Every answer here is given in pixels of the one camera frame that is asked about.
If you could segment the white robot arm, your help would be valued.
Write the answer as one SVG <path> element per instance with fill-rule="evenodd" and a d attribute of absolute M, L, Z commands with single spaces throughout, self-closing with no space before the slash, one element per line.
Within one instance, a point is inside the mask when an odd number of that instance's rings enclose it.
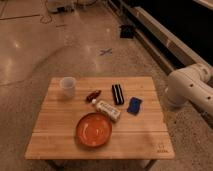
<path fill-rule="evenodd" d="M 210 68 L 202 63 L 171 72 L 165 89 L 167 104 L 171 108 L 180 108 L 191 101 L 213 117 L 213 88 L 208 85 L 210 78 Z"/>

